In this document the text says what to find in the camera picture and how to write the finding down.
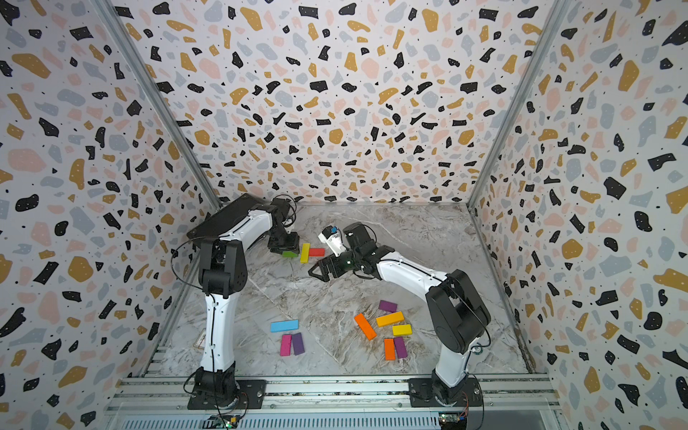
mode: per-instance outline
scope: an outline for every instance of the terrazzo wallpaper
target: terrazzo wallpaper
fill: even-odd
[[[0,14],[0,428],[93,429],[208,205],[90,3]]]
[[[545,0],[114,2],[222,200],[465,200]]]
[[[572,2],[476,207],[572,429],[688,428],[687,19]]]

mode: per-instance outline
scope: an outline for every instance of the marble floor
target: marble floor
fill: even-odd
[[[344,228],[355,221],[368,224],[379,244],[407,258],[445,272],[460,268],[470,276],[492,315],[488,325],[492,345],[471,356],[471,372],[527,373],[466,206],[303,205],[297,211],[294,231],[299,232],[301,243],[322,248],[317,235],[325,226]],[[427,306],[403,288],[353,274],[323,283],[308,276],[315,258],[301,264],[297,258],[271,254],[267,238],[248,250],[246,261],[249,280],[240,293],[235,319],[238,375],[429,374],[437,364],[440,342]],[[385,314],[378,310],[381,299],[397,303],[413,326],[413,334],[406,338],[408,358],[385,360],[383,339],[392,333],[391,326],[377,327],[374,322]],[[354,321],[361,312],[378,333],[373,341],[363,336]],[[306,353],[281,357],[282,333],[270,333],[270,323],[289,319],[299,320]],[[193,344],[205,325],[203,295],[192,290],[169,338],[161,376],[186,376],[196,369],[202,350]]]

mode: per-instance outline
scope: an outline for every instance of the blue block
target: blue block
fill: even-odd
[[[270,331],[272,333],[276,332],[288,332],[289,330],[298,330],[299,320],[293,319],[291,321],[277,321],[276,323],[270,324]]]

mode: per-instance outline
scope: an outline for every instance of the pink block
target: pink block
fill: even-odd
[[[282,347],[279,350],[279,355],[282,357],[289,357],[292,355],[292,335],[282,335]]]

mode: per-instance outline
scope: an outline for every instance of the orange block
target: orange block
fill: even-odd
[[[385,339],[385,360],[396,359],[394,355],[394,339]]]
[[[372,341],[375,336],[377,336],[377,333],[375,333],[375,330],[373,330],[373,327],[370,326],[368,320],[365,319],[363,314],[356,315],[354,317],[354,321],[358,324],[361,330],[363,330],[363,334],[365,334],[365,337],[367,337],[369,341]]]

